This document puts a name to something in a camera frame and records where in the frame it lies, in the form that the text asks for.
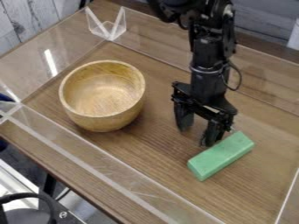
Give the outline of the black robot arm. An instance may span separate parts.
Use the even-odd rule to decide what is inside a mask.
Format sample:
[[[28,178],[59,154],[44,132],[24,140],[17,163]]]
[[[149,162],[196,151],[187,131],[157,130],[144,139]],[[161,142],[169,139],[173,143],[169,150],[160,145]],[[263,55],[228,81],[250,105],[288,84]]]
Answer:
[[[231,130],[238,109],[226,99],[230,57],[236,51],[235,11],[231,0],[147,0],[153,14],[188,32],[191,81],[172,84],[177,128],[187,130],[193,117],[208,121],[200,144],[212,146]]]

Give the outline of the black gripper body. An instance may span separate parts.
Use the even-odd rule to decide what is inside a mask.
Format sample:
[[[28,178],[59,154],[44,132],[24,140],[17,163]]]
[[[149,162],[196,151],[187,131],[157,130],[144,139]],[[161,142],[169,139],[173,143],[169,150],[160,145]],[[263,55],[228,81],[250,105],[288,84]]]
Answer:
[[[191,69],[191,82],[172,83],[172,102],[192,106],[193,115],[207,121],[220,119],[230,131],[238,109],[226,98],[227,90],[236,91],[238,87],[228,85],[230,66],[216,70]]]

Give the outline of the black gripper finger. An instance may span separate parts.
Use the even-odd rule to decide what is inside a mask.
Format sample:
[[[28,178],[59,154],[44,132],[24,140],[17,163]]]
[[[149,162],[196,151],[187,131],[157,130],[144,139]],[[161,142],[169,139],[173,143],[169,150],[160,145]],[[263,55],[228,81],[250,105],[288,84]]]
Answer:
[[[220,119],[208,120],[208,126],[200,137],[200,146],[211,147],[221,138],[226,132],[226,124]]]
[[[181,102],[176,102],[173,104],[173,113],[179,130],[185,131],[193,124],[192,106],[188,104],[183,104]]]

